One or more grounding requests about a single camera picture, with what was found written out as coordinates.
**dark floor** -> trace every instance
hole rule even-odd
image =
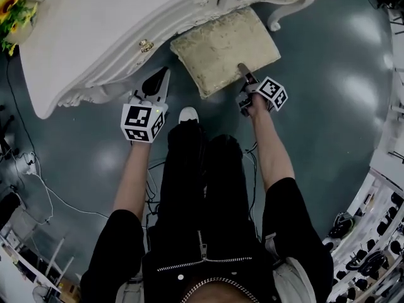
[[[273,8],[265,3],[254,5],[265,23]],[[317,0],[280,24],[282,29],[271,35],[282,58],[256,76],[262,79],[268,75],[287,89],[289,101],[273,119],[292,159],[314,227],[324,237],[335,215],[347,208],[362,184],[380,137],[392,78],[390,26],[386,13],[375,10],[368,0]],[[202,101],[187,71],[169,51],[168,43],[148,63],[149,68],[160,65],[172,70],[170,116],[153,144],[153,161],[157,163],[166,156],[167,133],[187,105],[198,110],[210,136],[228,133],[239,139],[243,149],[253,145],[251,123],[238,113],[234,101],[240,82]],[[58,108],[43,121],[33,112],[19,59],[13,59],[9,67],[47,185],[82,210],[109,215],[130,146],[119,127],[124,100]],[[6,60],[1,56],[1,102],[8,107],[8,113],[16,115],[5,70]],[[19,120],[11,130],[16,134],[15,145],[30,152],[32,148]],[[253,166],[245,160],[245,167],[251,200]],[[158,186],[161,172],[161,167],[152,170]],[[18,185],[34,217],[43,220],[49,216],[49,200],[38,179],[22,177],[24,189],[12,160],[1,163],[0,173],[3,186],[10,182]],[[56,243],[66,237],[58,263],[63,265],[75,255],[69,274],[81,274],[88,266],[105,219],[78,213],[55,197],[52,200],[54,218],[35,234],[36,244],[44,256],[50,257]],[[258,177],[255,217],[259,229],[263,203]]]

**brass drawer knob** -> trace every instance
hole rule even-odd
[[[142,53],[148,52],[150,49],[153,48],[154,44],[152,42],[149,42],[147,39],[143,39],[140,43],[139,46],[141,46],[140,51]]]

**flower pot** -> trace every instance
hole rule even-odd
[[[27,7],[33,8],[37,2],[36,1],[27,1]],[[31,20],[25,25],[22,26],[18,24],[16,32],[9,32],[6,41],[11,44],[21,45],[27,38],[31,35],[32,30],[37,22],[38,12],[36,12]]]

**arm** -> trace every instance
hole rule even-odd
[[[142,219],[145,207],[150,148],[149,143],[133,144],[114,203],[114,211],[130,211],[138,217],[139,221]]]
[[[266,104],[253,96],[249,108],[258,144],[266,191],[263,239],[273,238],[281,258],[293,257],[304,268],[318,303],[326,302],[333,281],[333,259],[313,228],[285,147],[280,141]]]
[[[257,93],[252,96],[253,106],[248,109],[258,145],[259,165],[265,191],[277,181],[295,178],[292,163],[283,143],[275,131],[264,98]]]
[[[114,212],[98,238],[81,279],[84,303],[114,303],[119,287],[136,276],[145,255],[141,219],[150,144],[135,143],[125,165]]]

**white carved furniture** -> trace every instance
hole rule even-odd
[[[282,5],[279,19],[314,0],[45,0],[35,30],[20,46],[33,108],[40,118],[57,104],[103,103],[123,93],[111,83],[136,72],[171,36],[236,8]]]

